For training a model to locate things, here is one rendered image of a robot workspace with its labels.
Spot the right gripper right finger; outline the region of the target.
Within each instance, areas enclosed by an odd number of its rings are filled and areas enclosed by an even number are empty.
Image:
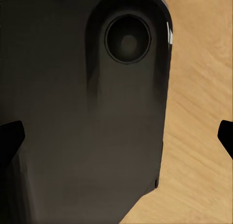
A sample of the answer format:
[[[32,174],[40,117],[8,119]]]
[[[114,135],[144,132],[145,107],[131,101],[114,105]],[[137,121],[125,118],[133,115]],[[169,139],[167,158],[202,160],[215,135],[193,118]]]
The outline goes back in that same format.
[[[233,159],[233,122],[222,120],[217,137]]]

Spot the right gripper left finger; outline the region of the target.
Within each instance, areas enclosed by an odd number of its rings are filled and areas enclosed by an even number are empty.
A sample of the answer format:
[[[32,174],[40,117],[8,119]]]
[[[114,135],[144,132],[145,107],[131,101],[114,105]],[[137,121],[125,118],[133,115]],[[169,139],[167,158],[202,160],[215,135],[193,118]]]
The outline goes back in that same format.
[[[0,126],[0,178],[25,140],[21,120]]]

